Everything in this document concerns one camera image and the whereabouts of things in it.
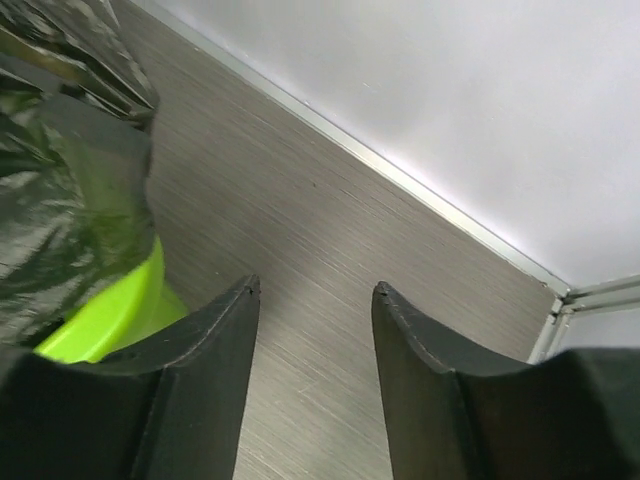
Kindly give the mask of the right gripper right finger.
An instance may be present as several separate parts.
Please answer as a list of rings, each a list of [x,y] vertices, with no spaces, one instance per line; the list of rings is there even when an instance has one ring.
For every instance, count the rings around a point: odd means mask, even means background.
[[[530,365],[376,285],[372,329],[397,479],[635,479],[639,353],[578,348]]]

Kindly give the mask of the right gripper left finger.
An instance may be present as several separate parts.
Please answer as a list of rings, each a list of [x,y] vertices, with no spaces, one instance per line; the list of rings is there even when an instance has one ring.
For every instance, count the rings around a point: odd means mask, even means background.
[[[260,314],[260,281],[97,363],[1,349],[5,479],[229,479]]]

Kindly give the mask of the green plastic trash bin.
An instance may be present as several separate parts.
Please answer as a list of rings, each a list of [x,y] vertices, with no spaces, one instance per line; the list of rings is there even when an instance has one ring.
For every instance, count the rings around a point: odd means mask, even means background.
[[[187,314],[165,280],[164,251],[156,239],[147,260],[88,300],[35,352],[63,363],[95,363]]]

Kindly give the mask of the black trash bag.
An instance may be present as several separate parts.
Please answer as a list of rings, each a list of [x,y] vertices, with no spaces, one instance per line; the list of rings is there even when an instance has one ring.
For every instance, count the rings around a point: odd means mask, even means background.
[[[1,5],[1,340],[33,347],[153,249],[159,97],[107,1]]]

